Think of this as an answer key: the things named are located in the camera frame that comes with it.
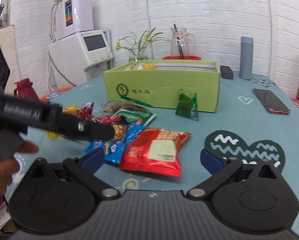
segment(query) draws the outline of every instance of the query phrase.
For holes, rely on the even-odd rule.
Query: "green cardboard box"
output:
[[[124,71],[138,63],[153,64],[155,69]],[[109,100],[124,95],[154,107],[175,109],[183,89],[189,97],[197,93],[198,111],[215,113],[217,109],[220,71],[215,61],[132,61],[103,74]]]

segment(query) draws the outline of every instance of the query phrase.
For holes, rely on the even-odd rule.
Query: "white brick wall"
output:
[[[277,58],[275,82],[290,97],[299,85],[299,0],[275,0],[277,11]]]
[[[30,78],[37,94],[47,92],[49,21],[53,0],[11,0],[11,24],[21,79]]]
[[[299,82],[299,0],[275,0],[277,59],[275,82],[295,96]],[[112,44],[148,28],[146,0],[92,0],[95,28],[109,28]],[[268,75],[271,22],[268,0],[149,0],[152,27],[166,37],[173,24],[196,37],[196,54],[239,68],[240,37],[254,38],[253,71]],[[22,78],[35,80],[45,92],[49,12],[52,0],[12,0],[11,22],[16,26],[17,54]],[[169,54],[169,44],[153,45],[154,57]],[[115,65],[126,62],[126,51],[115,52]]]
[[[146,0],[93,0],[95,28],[109,28],[112,44],[148,28]],[[268,0],[149,0],[151,26],[170,38],[175,23],[196,37],[196,54],[239,68],[240,37],[255,39],[254,71],[268,74],[270,19]],[[169,55],[168,43],[153,44],[155,58]],[[127,52],[115,53],[115,65]]]

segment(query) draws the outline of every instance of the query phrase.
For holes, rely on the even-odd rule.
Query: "glass pitcher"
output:
[[[195,55],[195,36],[186,32],[186,28],[171,28],[171,56],[178,56],[180,59]]]

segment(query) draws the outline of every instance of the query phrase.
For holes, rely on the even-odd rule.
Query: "gray thermos bottle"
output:
[[[243,79],[251,79],[253,65],[253,41],[253,38],[241,37],[241,64],[239,77]]]

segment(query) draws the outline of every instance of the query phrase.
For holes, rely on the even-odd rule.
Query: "human hand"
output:
[[[23,147],[18,150],[19,153],[36,153],[38,151],[38,146],[31,142],[25,142]],[[3,195],[7,186],[12,184],[12,175],[19,169],[20,165],[14,158],[0,162],[0,195]]]

